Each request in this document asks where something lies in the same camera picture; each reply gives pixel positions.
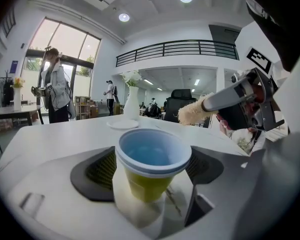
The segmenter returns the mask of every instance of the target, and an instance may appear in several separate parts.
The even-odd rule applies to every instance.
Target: black chair
[[[192,98],[190,89],[176,89],[171,93],[171,97],[166,100],[165,121],[179,123],[178,111],[184,106],[196,102]]]

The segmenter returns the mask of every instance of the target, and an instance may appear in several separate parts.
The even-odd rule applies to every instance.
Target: stacked cups
[[[174,176],[185,169],[191,153],[182,139],[157,129],[129,130],[115,146],[132,194],[147,203],[160,198]]]

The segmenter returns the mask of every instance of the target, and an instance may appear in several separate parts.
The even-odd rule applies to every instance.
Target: railing
[[[211,40],[178,40],[161,42],[121,54],[116,57],[116,66],[175,55],[210,55],[239,60],[235,44]]]

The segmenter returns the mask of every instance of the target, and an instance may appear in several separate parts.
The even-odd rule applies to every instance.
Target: blue paper cup
[[[152,202],[185,169],[192,150],[171,133],[138,128],[121,136],[115,154],[125,167],[132,194],[144,202]]]

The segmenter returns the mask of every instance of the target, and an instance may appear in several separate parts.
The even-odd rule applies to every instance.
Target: white table
[[[0,119],[12,119],[12,118],[26,118],[29,126],[32,126],[31,115],[38,111],[41,124],[44,124],[41,115],[40,105],[22,105],[21,110],[15,110],[14,106],[0,107]]]
[[[35,220],[29,221],[31,218],[29,219],[18,207],[18,201],[25,189],[32,186],[31,191],[33,193],[42,193],[43,189],[45,189],[45,193],[50,193],[43,205],[55,207],[53,210],[54,222],[51,221],[51,214],[48,216],[45,214],[38,218],[41,227],[42,225],[50,225],[48,226],[49,229],[62,236],[85,240],[95,239],[96,234],[105,236],[105,232],[102,233],[102,231],[111,232],[104,239],[130,239],[132,232],[134,235],[138,234],[134,226],[122,218],[113,203],[91,204],[78,193],[67,198],[68,193],[74,191],[69,179],[72,167],[80,162],[79,160],[93,156],[94,150],[116,145],[119,137],[125,131],[112,129],[107,126],[107,122],[122,118],[123,115],[116,115],[35,125],[20,129],[0,159],[0,195],[7,202],[16,218],[21,222],[27,221],[27,225],[35,223]],[[162,129],[173,133],[192,146],[234,155],[245,155],[233,141],[218,131],[213,132],[210,129],[195,126],[182,126],[178,123],[143,116],[139,117],[139,123],[142,128]],[[66,157],[70,158],[67,166],[60,159]],[[48,177],[45,176],[47,175],[47,167],[50,175],[48,182],[45,180]],[[63,186],[64,190],[57,194],[56,190],[60,188],[59,186]],[[78,220],[80,223],[85,221],[85,215],[91,213],[92,209],[95,211],[92,213],[95,223],[88,223],[91,222],[88,220],[88,224],[85,226],[78,224]],[[97,222],[100,220],[100,216],[102,216],[102,223]],[[39,232],[47,234],[47,228],[40,229],[38,227],[39,225],[34,224],[29,229],[36,234]],[[138,239],[146,238],[140,233]]]

